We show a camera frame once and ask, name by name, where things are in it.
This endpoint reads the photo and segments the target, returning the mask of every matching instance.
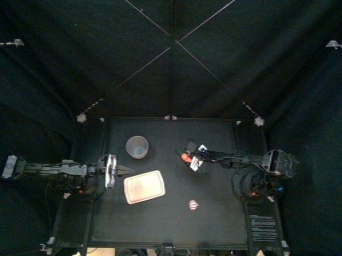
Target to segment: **small red object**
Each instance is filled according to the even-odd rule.
[[[189,208],[190,208],[191,211],[195,211],[198,209],[198,206],[199,206],[199,204],[195,200],[191,200],[189,202]]]

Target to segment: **black table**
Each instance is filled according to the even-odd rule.
[[[145,136],[150,143],[149,154],[141,160],[126,152],[126,142],[135,135]],[[201,167],[205,174],[194,172],[175,153],[177,148],[185,148],[187,138],[214,151],[242,155],[266,152],[264,131],[251,121],[114,118],[106,123],[99,119],[90,120],[83,125],[74,145],[75,161],[95,162],[102,154],[113,153],[119,164],[135,169],[137,174],[159,170],[166,185],[165,196],[129,205],[123,192],[125,177],[117,179],[115,188],[107,190],[97,201],[94,215],[87,215],[91,226],[83,233],[90,235],[90,246],[155,248],[171,244],[177,248],[251,248],[246,205],[233,192],[235,170],[205,163]],[[195,211],[189,208],[190,200],[199,203]],[[70,216],[75,215],[75,210],[71,210],[71,205],[75,207],[75,202],[64,207],[60,225],[72,222]],[[93,210],[87,207],[80,205],[78,214]],[[67,233],[72,234],[62,228],[60,244],[75,246],[75,236]]]

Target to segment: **black backdrop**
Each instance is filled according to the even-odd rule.
[[[288,240],[302,255],[341,253],[342,51],[325,47],[342,39],[341,1],[3,0],[0,11],[0,42],[26,43],[0,47],[2,162],[67,157],[76,115],[99,99],[89,116],[254,118],[243,101],[270,146],[302,162],[282,202]],[[19,223],[0,216],[10,234]],[[23,248],[44,242],[36,231]]]

